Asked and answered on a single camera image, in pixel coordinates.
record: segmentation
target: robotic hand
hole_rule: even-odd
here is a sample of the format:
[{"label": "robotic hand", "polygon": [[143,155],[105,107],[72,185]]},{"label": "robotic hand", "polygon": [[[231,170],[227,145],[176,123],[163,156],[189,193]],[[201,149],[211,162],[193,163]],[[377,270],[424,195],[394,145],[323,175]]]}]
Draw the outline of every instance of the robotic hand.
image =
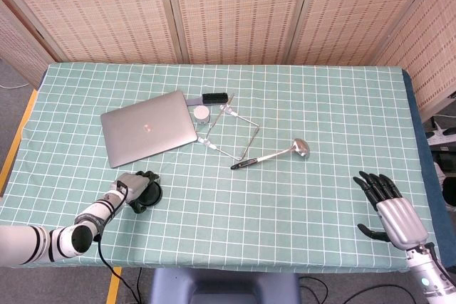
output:
[{"label": "robotic hand", "polygon": [[0,266],[54,262],[85,253],[125,204],[136,214],[159,202],[162,189],[151,171],[124,173],[104,196],[77,215],[74,225],[47,231],[40,226],[0,226]]},{"label": "robotic hand", "polygon": [[456,285],[437,259],[428,232],[410,202],[402,197],[394,182],[385,175],[359,173],[354,177],[377,211],[384,232],[358,228],[368,238],[391,242],[407,254],[407,264],[430,304],[456,303]]}]

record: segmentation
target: silver laptop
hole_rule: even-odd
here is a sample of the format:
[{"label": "silver laptop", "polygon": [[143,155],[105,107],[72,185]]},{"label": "silver laptop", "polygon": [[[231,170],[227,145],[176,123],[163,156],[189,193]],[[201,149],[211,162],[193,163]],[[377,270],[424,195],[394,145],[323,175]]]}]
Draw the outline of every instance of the silver laptop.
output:
[{"label": "silver laptop", "polygon": [[109,165],[118,167],[197,139],[181,91],[101,115]]}]

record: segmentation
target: floor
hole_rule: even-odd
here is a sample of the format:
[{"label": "floor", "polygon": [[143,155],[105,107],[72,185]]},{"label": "floor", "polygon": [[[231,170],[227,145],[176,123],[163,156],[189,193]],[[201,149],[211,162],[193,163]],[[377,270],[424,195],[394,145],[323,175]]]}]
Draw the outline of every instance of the floor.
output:
[{"label": "floor", "polygon": [[[0,60],[0,84],[12,86],[23,84],[24,80],[13,69]],[[8,153],[16,128],[31,94],[31,86],[15,90],[0,88],[0,166]],[[122,276],[135,287],[139,268],[124,268]],[[2,275],[0,293],[3,304],[10,303],[106,303],[110,285],[110,272],[104,267],[41,267],[41,268],[0,268]],[[407,288],[418,304],[426,303],[418,285],[410,273],[362,273],[362,274],[313,274],[323,280],[329,295],[325,303],[340,304],[364,288],[392,283]],[[153,270],[145,269],[140,280],[142,298],[148,298]],[[324,287],[314,281],[305,280],[320,298]],[[317,303],[308,290],[301,289],[302,303]],[[117,303],[134,303],[125,286],[120,285]],[[394,288],[379,288],[353,299],[351,304],[412,303],[408,295]]]}]

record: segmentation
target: robotic arm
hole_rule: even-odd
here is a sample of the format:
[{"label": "robotic arm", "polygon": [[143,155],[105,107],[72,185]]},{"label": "robotic arm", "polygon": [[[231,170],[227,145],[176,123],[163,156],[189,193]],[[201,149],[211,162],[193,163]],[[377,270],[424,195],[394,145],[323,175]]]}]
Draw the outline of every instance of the robotic arm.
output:
[{"label": "robotic arm", "polygon": [[456,303],[455,282],[438,261],[434,244],[426,243],[428,232],[413,206],[388,177],[362,171],[360,175],[364,179],[353,180],[377,211],[385,231],[371,231],[363,224],[358,228],[368,238],[391,242],[406,252],[407,265],[430,304]]},{"label": "robotic arm", "polygon": [[77,215],[74,225],[47,231],[40,226],[0,226],[0,266],[48,263],[80,256],[103,235],[114,216],[129,204],[135,213],[159,202],[158,175],[124,173],[108,192]]}]

